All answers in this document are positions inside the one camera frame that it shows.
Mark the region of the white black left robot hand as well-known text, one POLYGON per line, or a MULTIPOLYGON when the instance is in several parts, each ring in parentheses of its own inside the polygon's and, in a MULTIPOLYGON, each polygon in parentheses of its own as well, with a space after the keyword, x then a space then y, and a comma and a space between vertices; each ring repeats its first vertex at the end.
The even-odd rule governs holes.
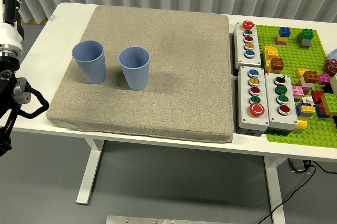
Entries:
POLYGON ((21 26, 22 0, 1 0, 1 44, 22 49, 24 30, 21 26))

